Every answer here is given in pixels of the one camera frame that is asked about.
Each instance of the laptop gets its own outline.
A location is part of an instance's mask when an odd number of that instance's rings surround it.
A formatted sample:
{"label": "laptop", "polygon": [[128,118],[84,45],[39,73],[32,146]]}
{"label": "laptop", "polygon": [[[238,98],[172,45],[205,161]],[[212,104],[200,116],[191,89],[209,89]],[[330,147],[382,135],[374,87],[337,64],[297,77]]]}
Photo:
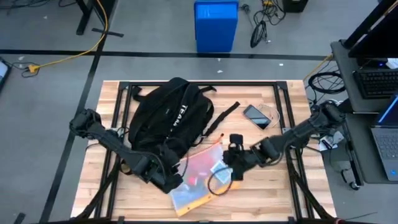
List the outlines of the laptop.
{"label": "laptop", "polygon": [[376,143],[387,178],[398,180],[398,93],[388,107],[379,113],[371,132]]}

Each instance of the keyboard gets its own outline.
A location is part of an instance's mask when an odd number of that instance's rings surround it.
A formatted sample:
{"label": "keyboard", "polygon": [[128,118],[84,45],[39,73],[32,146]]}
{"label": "keyboard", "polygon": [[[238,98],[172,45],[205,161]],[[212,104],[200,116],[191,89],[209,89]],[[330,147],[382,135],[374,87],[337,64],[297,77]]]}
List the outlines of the keyboard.
{"label": "keyboard", "polygon": [[383,159],[398,159],[398,135],[376,134],[374,137]]}
{"label": "keyboard", "polygon": [[353,75],[364,99],[390,98],[398,90],[398,70],[359,70]]}

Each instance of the computer monitor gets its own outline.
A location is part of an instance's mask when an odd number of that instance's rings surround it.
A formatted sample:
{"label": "computer monitor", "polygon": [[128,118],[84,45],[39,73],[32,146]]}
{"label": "computer monitor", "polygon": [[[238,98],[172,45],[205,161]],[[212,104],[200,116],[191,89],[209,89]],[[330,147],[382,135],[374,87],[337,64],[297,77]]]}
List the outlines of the computer monitor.
{"label": "computer monitor", "polygon": [[379,113],[376,123],[383,127],[398,127],[398,93],[392,96],[388,107]]}
{"label": "computer monitor", "polygon": [[[348,54],[350,57],[398,58],[398,7],[395,5],[396,0],[382,0],[343,42],[347,49],[351,49]],[[388,10],[391,10],[390,13],[379,21]]]}

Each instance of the blue bin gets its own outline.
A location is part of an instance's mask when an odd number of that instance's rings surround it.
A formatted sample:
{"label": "blue bin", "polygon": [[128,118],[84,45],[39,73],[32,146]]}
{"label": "blue bin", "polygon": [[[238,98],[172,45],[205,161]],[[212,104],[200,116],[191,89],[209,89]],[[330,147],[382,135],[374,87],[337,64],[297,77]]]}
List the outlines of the blue bin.
{"label": "blue bin", "polygon": [[238,0],[196,0],[198,52],[230,52],[238,24]]}

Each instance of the black backpack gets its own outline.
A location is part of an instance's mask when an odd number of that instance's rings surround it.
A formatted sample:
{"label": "black backpack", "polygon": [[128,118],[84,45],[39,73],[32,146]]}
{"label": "black backpack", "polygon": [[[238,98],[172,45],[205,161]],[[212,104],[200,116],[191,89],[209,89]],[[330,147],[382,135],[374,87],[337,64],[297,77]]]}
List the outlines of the black backpack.
{"label": "black backpack", "polygon": [[182,158],[190,147],[201,143],[239,106],[236,102],[222,112],[203,132],[214,113],[213,103],[203,95],[210,90],[216,91],[212,86],[200,89],[182,78],[173,78],[146,96],[139,96],[141,88],[135,86],[133,98],[140,104],[129,128],[132,149],[158,154],[156,146],[166,144]]}

